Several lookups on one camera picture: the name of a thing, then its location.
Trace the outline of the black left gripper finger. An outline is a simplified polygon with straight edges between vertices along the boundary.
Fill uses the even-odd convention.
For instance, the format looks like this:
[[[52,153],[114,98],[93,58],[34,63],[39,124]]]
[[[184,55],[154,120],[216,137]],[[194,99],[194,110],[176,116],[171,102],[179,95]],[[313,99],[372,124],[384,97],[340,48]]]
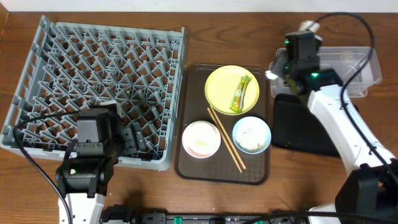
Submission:
[[[120,134],[124,139],[124,149],[122,155],[131,155],[137,152],[136,142],[132,128],[126,127],[120,130]]]
[[[143,150],[145,148],[145,137],[142,133],[141,125],[139,123],[133,123],[131,124],[131,129],[136,151]]]

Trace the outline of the pink bowl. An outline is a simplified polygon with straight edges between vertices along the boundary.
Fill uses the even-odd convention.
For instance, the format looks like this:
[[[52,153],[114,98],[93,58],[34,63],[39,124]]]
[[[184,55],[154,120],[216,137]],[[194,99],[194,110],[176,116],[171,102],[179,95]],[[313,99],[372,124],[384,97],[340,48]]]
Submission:
[[[217,152],[221,144],[221,135],[216,126],[207,121],[189,124],[182,134],[184,150],[192,157],[205,159]]]

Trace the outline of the green yellow snack wrapper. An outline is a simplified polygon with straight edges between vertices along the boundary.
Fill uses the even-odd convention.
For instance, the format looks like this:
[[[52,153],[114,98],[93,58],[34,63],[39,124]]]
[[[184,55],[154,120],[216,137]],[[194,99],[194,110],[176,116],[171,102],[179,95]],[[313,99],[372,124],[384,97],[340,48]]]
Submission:
[[[241,113],[244,107],[244,96],[246,89],[249,85],[249,82],[251,81],[251,77],[248,75],[245,75],[241,77],[238,86],[234,92],[233,99],[231,101],[231,104],[229,108],[234,111],[235,113]]]

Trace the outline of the light blue bowl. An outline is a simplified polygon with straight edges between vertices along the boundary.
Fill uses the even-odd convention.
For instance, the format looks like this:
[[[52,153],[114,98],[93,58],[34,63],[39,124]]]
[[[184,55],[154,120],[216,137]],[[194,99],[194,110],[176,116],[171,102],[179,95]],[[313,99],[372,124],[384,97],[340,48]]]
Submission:
[[[259,154],[271,144],[271,129],[261,118],[241,118],[233,127],[233,142],[246,154]]]

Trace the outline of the leftover rice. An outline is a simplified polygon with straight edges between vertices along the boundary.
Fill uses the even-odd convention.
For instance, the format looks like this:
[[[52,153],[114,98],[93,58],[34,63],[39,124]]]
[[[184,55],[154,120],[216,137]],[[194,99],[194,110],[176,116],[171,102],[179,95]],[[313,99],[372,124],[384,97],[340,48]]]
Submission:
[[[259,152],[266,141],[266,130],[259,126],[241,126],[236,132],[239,147],[249,153]]]

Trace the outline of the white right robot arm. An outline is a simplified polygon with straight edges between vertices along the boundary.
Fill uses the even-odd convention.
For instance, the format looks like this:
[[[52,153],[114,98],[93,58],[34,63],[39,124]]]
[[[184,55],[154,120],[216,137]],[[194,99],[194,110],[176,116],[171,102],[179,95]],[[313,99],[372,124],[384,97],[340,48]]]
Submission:
[[[320,68],[321,44],[310,30],[290,32],[272,68],[323,126],[348,174],[334,203],[304,217],[308,223],[397,223],[397,158],[368,128],[339,75]]]

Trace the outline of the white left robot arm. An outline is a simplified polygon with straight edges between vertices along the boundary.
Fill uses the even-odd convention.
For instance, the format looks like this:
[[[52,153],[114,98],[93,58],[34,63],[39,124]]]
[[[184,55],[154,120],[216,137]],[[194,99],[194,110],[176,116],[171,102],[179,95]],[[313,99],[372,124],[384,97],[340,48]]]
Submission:
[[[139,128],[123,125],[121,116],[116,100],[79,112],[78,138],[67,147],[55,174],[60,223],[99,223],[114,165],[144,147]]]

